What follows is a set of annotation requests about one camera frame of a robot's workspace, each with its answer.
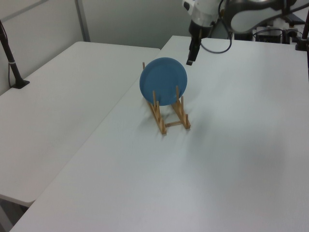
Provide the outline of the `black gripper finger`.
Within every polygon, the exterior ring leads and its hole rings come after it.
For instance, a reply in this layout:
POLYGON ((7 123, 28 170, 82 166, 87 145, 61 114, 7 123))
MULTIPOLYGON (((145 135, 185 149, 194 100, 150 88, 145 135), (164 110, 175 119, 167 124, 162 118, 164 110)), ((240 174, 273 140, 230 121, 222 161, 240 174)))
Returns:
POLYGON ((196 58, 199 53, 200 44, 201 44, 201 40, 199 38, 196 38, 196 37, 191 38, 189 49, 193 48, 195 50, 196 58))
POLYGON ((186 65, 192 66, 192 64, 193 64, 193 62, 195 62, 195 60, 196 60, 195 50, 193 48, 191 48, 189 50, 186 65))

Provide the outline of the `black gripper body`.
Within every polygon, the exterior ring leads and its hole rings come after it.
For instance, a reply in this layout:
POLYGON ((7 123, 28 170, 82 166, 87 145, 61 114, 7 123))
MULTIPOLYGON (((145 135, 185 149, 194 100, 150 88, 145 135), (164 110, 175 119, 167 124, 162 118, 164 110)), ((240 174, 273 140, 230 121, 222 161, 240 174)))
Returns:
POLYGON ((191 38, 194 39, 208 38, 211 34, 212 29, 213 29, 213 22, 211 22, 209 26, 201 26, 195 23, 193 20, 191 20, 189 25, 189 33, 191 35, 191 38))

